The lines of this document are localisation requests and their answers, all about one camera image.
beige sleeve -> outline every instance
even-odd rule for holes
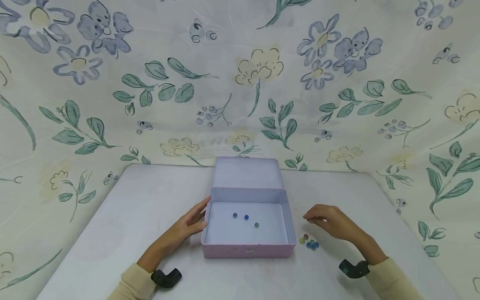
[[[151,275],[137,264],[132,264],[121,275],[119,285],[107,300],[148,300],[156,287]]]
[[[373,290],[382,300],[423,300],[422,295],[410,283],[395,261],[386,261],[369,266],[366,275]]]

table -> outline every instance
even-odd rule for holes
[[[120,274],[195,203],[209,194],[214,169],[131,165],[88,223],[38,300],[104,300]],[[459,299],[375,181],[367,174],[282,170],[297,239],[308,233],[316,251],[298,245],[288,259],[205,259],[200,234],[160,268],[183,279],[153,299],[378,299],[365,278],[349,279],[343,259],[362,259],[348,242],[308,224],[315,203],[336,205],[374,236],[426,300]]]

floral backdrop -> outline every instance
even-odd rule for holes
[[[129,164],[254,156],[369,173],[458,294],[477,299],[478,11],[0,0],[0,298],[38,295]]]

left hand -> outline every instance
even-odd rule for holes
[[[191,235],[202,231],[207,222],[203,220],[210,196],[192,207],[175,224],[159,237],[138,260],[137,265],[151,273],[156,270],[162,259],[175,252]]]

box lid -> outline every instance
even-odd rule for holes
[[[278,161],[272,158],[218,157],[212,188],[283,189]]]

